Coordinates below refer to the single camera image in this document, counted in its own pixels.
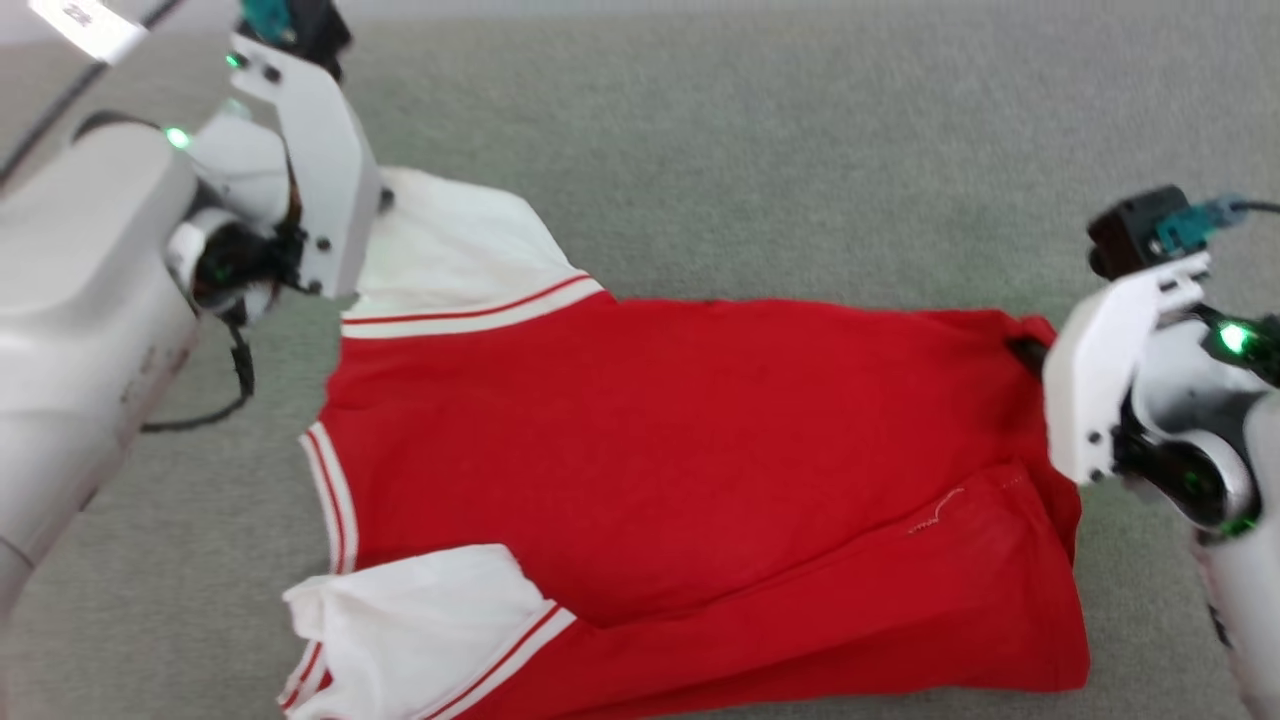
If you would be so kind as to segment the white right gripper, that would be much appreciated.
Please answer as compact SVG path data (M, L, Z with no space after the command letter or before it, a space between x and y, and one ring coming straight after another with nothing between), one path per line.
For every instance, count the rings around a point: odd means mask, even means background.
M1204 297L1199 278L1210 265L1210 255L1198 252L1107 283L1071 310L1051 347L1036 337L1007 341L1032 375L1043 375L1050 460L1076 486L1108 474L1111 430L1146 343Z

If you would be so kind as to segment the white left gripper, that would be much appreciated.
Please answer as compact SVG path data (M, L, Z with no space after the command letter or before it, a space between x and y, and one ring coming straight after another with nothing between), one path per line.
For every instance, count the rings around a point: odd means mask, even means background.
M247 67L232 77L243 94L276 115L307 236L301 284L325 299L355 292L375 217L394 206L338 61L312 63L243 35L230 47Z

